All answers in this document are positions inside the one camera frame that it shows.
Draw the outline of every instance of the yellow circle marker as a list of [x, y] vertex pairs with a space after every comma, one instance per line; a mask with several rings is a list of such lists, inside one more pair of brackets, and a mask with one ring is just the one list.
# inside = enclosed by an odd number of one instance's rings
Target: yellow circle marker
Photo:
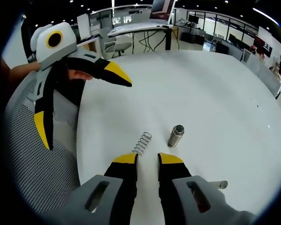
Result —
[[56, 48], [62, 41], [62, 33], [58, 30], [53, 31], [47, 38], [48, 48]]

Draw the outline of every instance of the computer monitor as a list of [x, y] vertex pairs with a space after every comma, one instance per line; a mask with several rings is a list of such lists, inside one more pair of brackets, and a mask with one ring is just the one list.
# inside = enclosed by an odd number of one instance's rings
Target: computer monitor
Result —
[[198, 22], [199, 22], [199, 18], [198, 18], [198, 17], [195, 17], [195, 16], [193, 16], [193, 15], [189, 15], [188, 21], [189, 21], [189, 22], [192, 22], [192, 23], [198, 23]]
[[150, 21], [169, 23], [174, 9], [175, 0], [154, 0], [151, 8]]
[[266, 43], [260, 37], [255, 36], [253, 45], [256, 46], [259, 49], [259, 51], [263, 52], [264, 55], [266, 55], [269, 58], [271, 57], [273, 48], [269, 46], [268, 43]]
[[231, 43], [235, 44], [236, 43], [236, 37], [232, 34], [229, 35], [229, 39], [228, 39]]

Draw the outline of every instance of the gray mesh chair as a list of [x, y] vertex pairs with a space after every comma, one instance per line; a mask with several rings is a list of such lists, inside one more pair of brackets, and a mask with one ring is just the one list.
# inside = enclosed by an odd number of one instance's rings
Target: gray mesh chair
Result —
[[124, 53], [124, 51], [132, 46], [131, 42], [127, 43], [117, 43], [116, 37], [108, 37], [108, 33], [111, 31], [109, 27], [105, 27], [100, 29], [100, 35], [103, 39], [103, 53], [104, 58], [106, 58], [106, 53], [113, 53], [112, 58], [114, 57], [115, 53], [118, 53], [119, 56], [121, 56], [121, 53]]
[[34, 125], [36, 72], [18, 86], [5, 109], [5, 143], [18, 189], [36, 212], [60, 209], [80, 186], [76, 160], [78, 107], [54, 92], [53, 150]]

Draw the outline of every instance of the desk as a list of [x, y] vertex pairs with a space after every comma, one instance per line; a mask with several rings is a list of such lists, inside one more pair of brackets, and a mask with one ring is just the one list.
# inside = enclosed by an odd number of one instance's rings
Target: desk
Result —
[[[281, 110], [257, 76], [235, 58], [214, 52], [148, 52], [113, 61], [133, 86], [86, 82], [77, 127], [81, 184], [104, 174], [149, 132], [131, 224], [164, 224], [159, 152], [181, 157], [192, 175], [227, 180], [223, 193], [237, 210], [260, 213], [267, 206], [281, 186]], [[185, 134], [169, 149], [177, 124]]]
[[140, 22], [123, 25], [114, 28], [109, 32], [108, 37], [116, 37], [123, 34], [138, 33], [145, 31], [164, 31], [165, 33], [165, 50], [170, 50], [172, 27], [170, 24], [159, 24], [155, 22]]
[[99, 37], [92, 38], [77, 45], [77, 47], [80, 46], [83, 46], [89, 51], [93, 51], [98, 53], [99, 55], [102, 55]]

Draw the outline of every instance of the metal cylinder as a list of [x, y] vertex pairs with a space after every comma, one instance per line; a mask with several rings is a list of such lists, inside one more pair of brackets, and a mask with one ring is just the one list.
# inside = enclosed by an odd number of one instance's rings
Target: metal cylinder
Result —
[[182, 138], [183, 134], [184, 127], [182, 125], [174, 126], [172, 133], [170, 134], [170, 138], [168, 140], [168, 146], [170, 148], [174, 148]]
[[212, 182], [209, 182], [209, 184], [212, 184], [217, 189], [225, 189], [228, 186], [228, 182], [226, 180], [212, 181]]

